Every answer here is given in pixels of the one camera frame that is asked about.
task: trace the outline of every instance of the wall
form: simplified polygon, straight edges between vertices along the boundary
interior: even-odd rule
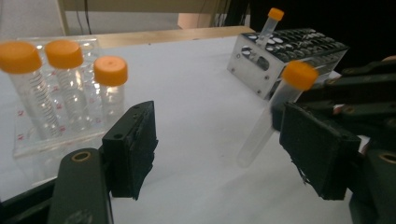
[[[0,0],[0,40],[63,35],[56,0]]]

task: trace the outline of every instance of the clear glass vial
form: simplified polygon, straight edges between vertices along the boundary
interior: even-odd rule
[[[84,60],[79,44],[70,40],[54,40],[46,45],[45,52],[49,64],[55,68],[69,126],[75,132],[89,130],[91,120],[80,68]]]
[[[9,74],[17,94],[41,140],[61,135],[48,86],[39,71],[42,62],[35,46],[23,41],[0,45],[0,68]]]
[[[94,79],[100,84],[105,126],[111,128],[124,114],[124,86],[127,63],[118,56],[103,56],[93,63]]]

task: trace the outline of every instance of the black cable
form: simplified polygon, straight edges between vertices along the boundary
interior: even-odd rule
[[[78,20],[78,24],[79,24],[79,30],[81,31],[81,34],[84,35],[84,30],[82,29],[81,20],[79,19],[77,0],[75,0],[75,4],[76,4],[76,15],[77,15],[77,20]]]
[[[215,26],[217,26],[217,27],[220,27],[220,18],[221,18],[221,13],[218,15],[218,20],[217,21],[215,21]]]
[[[247,10],[247,0],[231,0],[224,26],[240,25],[242,19],[241,17],[247,13]]]
[[[250,4],[247,4],[247,9],[245,10],[244,14],[242,14],[241,21],[239,22],[240,25],[245,25],[245,20],[247,18],[249,7],[250,7]]]
[[[206,2],[207,2],[207,0],[204,1],[204,3],[202,4],[201,10],[199,11],[198,19],[197,19],[197,27],[198,27],[198,25],[199,25],[199,20],[201,19],[201,14],[202,14],[202,12],[204,11]]]
[[[85,20],[87,21],[88,31],[90,32],[90,35],[91,35],[92,32],[91,32],[91,26],[90,26],[90,18],[88,17],[88,0],[84,0],[84,8],[85,8]]]
[[[225,2],[225,5],[224,5],[224,9],[223,9],[224,14],[223,14],[223,19],[222,19],[222,22],[221,22],[220,26],[224,26],[225,18],[227,17],[227,16],[226,16],[227,13],[226,13],[225,11],[227,10],[227,7],[228,7],[229,4],[230,4],[230,0],[227,0],[227,1]]]

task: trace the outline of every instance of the test tube rack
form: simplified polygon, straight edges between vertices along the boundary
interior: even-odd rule
[[[75,133],[68,126],[62,91],[53,73],[54,68],[49,65],[44,52],[47,43],[60,38],[64,37],[19,39],[33,44],[40,54],[43,63],[40,72],[46,81],[49,98],[62,133],[56,138],[40,140],[23,105],[19,101],[16,102],[13,157],[32,185],[38,185],[56,177],[61,159],[68,153],[83,147],[101,146],[102,136],[106,133],[99,94],[100,87],[93,80],[93,62],[102,54],[99,43],[95,37],[72,38],[73,41],[79,43],[83,53],[84,62],[80,67],[91,121],[91,128],[88,131]]]
[[[290,61],[309,63],[325,76],[348,50],[348,46],[311,28],[275,31],[265,49],[256,44],[258,39],[259,33],[239,35],[227,69],[262,99],[270,98]]]

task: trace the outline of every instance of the plastic bottle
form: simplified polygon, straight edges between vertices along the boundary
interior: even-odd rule
[[[100,84],[105,126],[111,128],[124,114],[124,87],[127,63],[117,56],[103,56],[93,63],[94,79]]]
[[[237,155],[236,161],[239,166],[249,167],[275,132],[272,126],[271,106],[295,102],[303,91],[311,89],[317,78],[318,71],[308,63],[299,61],[288,63],[283,70],[282,81],[269,102],[270,107],[264,109]]]
[[[39,71],[41,65],[37,49],[27,42],[0,45],[0,68],[9,74],[38,137],[46,140],[60,136],[61,132],[46,81]]]
[[[89,130],[91,121],[80,69],[84,60],[79,44],[70,40],[55,40],[46,45],[45,52],[49,64],[55,68],[69,126],[75,132]]]

